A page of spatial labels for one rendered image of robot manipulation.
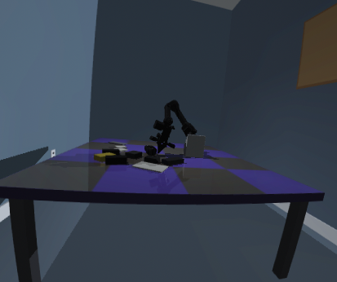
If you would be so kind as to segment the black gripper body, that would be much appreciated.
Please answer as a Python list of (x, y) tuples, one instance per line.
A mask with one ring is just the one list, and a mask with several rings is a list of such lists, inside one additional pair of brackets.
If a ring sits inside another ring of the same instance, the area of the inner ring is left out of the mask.
[[(164, 146), (168, 145), (171, 148), (175, 148), (174, 144), (167, 142), (168, 138), (170, 138), (170, 135), (167, 134), (167, 133), (165, 133), (165, 132), (162, 132), (160, 139), (157, 139), (156, 137), (153, 137), (153, 136), (150, 136), (149, 139), (151, 139), (152, 141), (157, 141), (157, 143), (160, 143), (160, 144), (162, 144)], [(163, 142), (165, 142), (165, 143), (163, 143)]]

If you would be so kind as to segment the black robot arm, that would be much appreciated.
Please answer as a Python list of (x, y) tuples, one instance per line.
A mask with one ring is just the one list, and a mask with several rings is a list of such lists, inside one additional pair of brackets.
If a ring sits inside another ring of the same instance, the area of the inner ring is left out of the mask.
[(179, 118), (185, 136), (187, 137), (188, 134), (195, 134), (197, 133), (197, 130), (192, 126), (191, 123), (188, 123), (185, 119), (183, 113), (180, 111), (180, 106), (178, 104), (177, 100), (172, 100), (171, 102), (167, 103), (165, 105), (165, 118), (163, 122), (160, 122), (158, 120), (155, 121), (153, 128), (157, 130), (163, 130), (162, 132), (165, 132), (167, 134), (171, 133), (171, 130), (175, 130), (174, 126), (171, 126), (173, 123), (172, 117), (171, 117), (171, 111), (175, 112), (176, 116)]

